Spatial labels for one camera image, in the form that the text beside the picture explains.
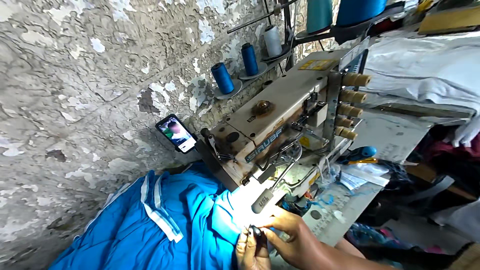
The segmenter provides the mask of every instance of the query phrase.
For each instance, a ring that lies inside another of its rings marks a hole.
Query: screwdriver
[[[376,158],[367,158],[364,160],[357,160],[357,161],[349,161],[348,164],[355,164],[355,163],[377,163],[378,159]]]
[[[377,153],[377,149],[372,146],[362,146],[353,149],[346,156],[338,158],[337,162],[343,165],[347,165],[350,161],[359,161],[373,157]]]

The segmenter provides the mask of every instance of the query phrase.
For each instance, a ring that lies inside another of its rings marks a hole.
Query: red fabric
[[[472,147],[453,147],[449,142],[436,141],[428,148],[425,156],[427,157],[427,160],[431,160],[432,158],[447,152],[470,161],[480,161],[480,133],[477,134],[470,143]]]

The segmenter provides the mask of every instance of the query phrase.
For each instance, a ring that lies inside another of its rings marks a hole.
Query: siruba logo
[[[245,158],[247,163],[250,163],[252,159],[254,159],[258,154],[260,154],[265,148],[267,148],[270,144],[275,141],[280,134],[282,134],[282,127],[279,127],[270,137],[268,137],[265,141],[263,141],[257,148],[255,148],[248,156]]]

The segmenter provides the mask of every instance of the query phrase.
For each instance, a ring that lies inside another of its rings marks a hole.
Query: thread
[[[322,32],[332,24],[331,0],[308,0],[307,6],[307,33]]]
[[[370,75],[363,75],[354,72],[348,72],[343,76],[343,86],[367,86],[372,79]]]
[[[257,58],[255,57],[255,50],[250,43],[247,42],[242,45],[241,56],[243,58],[243,65],[245,65],[245,73],[247,76],[257,75]]]
[[[268,57],[275,57],[282,53],[282,43],[280,42],[280,33],[278,27],[269,25],[264,33],[265,45],[267,46]]]
[[[363,110],[346,104],[340,104],[340,106],[337,107],[336,112],[340,115],[360,117]]]
[[[351,127],[353,125],[353,121],[345,117],[342,117],[340,115],[337,115],[335,117],[335,125],[343,126],[343,127]]]
[[[352,90],[343,90],[340,92],[338,100],[344,102],[362,103],[367,99],[367,93],[355,92]]]
[[[340,136],[340,137],[344,137],[344,138],[347,138],[347,139],[350,139],[350,140],[355,140],[355,138],[357,138],[358,134],[353,132],[353,131],[350,131],[350,130],[346,129],[343,126],[338,126],[338,127],[335,128],[335,135]]]
[[[372,19],[385,10],[387,0],[341,0],[336,25],[353,26]]]
[[[233,91],[235,87],[233,86],[232,79],[230,78],[230,74],[228,74],[227,68],[222,62],[216,63],[211,68],[211,71],[222,94],[226,95]]]

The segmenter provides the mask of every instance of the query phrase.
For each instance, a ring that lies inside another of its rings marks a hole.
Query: phone screen
[[[180,149],[182,153],[187,153],[195,147],[196,140],[192,134],[183,126],[182,122],[175,115],[169,115],[157,123],[157,129],[160,130],[170,142]]]

